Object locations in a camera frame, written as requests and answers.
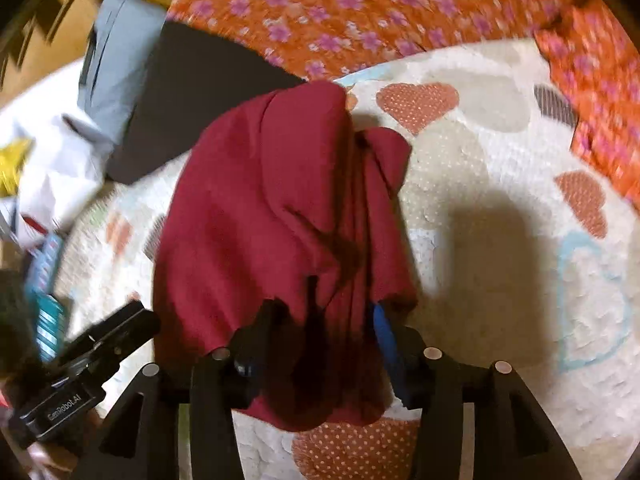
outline maroon shirt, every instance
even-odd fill
[[[393,204],[409,153],[388,128],[355,133],[344,90],[329,82],[254,98],[213,122],[178,181],[156,257],[158,363],[190,367],[279,298],[292,322],[246,412],[288,431],[375,421],[385,391],[367,307],[415,304]]]

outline floor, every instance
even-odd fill
[[[165,7],[171,2],[148,1]],[[82,57],[98,5],[96,0],[76,0],[51,44],[45,42],[44,35],[38,29],[34,31],[20,71],[11,63],[7,67],[4,86],[0,91],[0,108],[44,76]]]

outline black cushion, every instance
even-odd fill
[[[166,22],[142,95],[107,174],[116,182],[132,184],[190,150],[224,112],[303,82],[238,43]]]

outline polka dot pattern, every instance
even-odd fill
[[[416,136],[429,123],[458,105],[458,92],[451,85],[394,83],[376,95],[378,106]]]
[[[554,181],[582,227],[591,236],[604,238],[607,235],[607,218],[602,212],[605,196],[598,181],[585,171],[569,171],[556,176]]]
[[[293,460],[308,480],[406,480],[419,427],[392,418],[364,427],[325,423],[295,438]]]

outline light blue heart outline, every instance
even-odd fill
[[[355,85],[356,83],[359,83],[360,81],[368,81],[371,79],[381,79],[391,69],[390,67],[391,63],[393,63],[393,61],[387,61],[385,63],[380,63],[375,66],[363,68],[362,70],[358,70],[353,74],[349,74],[341,78],[334,79],[334,83],[338,83],[341,86],[351,86],[351,85]]]
[[[618,334],[617,341],[613,344],[613,346],[607,350],[606,352],[602,352],[597,354],[595,357],[591,359],[574,359],[570,360],[568,358],[568,338],[571,332],[571,322],[568,320],[568,316],[566,313],[565,305],[564,305],[564,271],[566,264],[571,258],[574,251],[579,248],[587,248],[597,257],[598,265],[600,266],[600,275],[606,279],[607,281],[614,283],[618,286],[618,290],[622,295],[623,299],[623,317],[620,328],[620,333]],[[558,252],[558,296],[556,297],[558,311],[559,311],[559,321],[560,321],[560,329],[562,332],[562,337],[560,339],[560,348],[559,348],[559,368],[560,372],[570,372],[572,370],[579,370],[580,368],[584,368],[587,366],[591,366],[594,364],[599,364],[601,362],[606,361],[610,357],[614,356],[616,352],[620,349],[620,347],[624,344],[626,339],[631,334],[631,317],[632,317],[632,309],[629,303],[628,297],[624,293],[622,289],[622,279],[620,276],[614,276],[613,274],[607,272],[603,267],[600,261],[600,257],[602,256],[602,249],[593,241],[593,239],[580,231],[570,231],[568,232],[562,242],[560,244],[560,250]]]

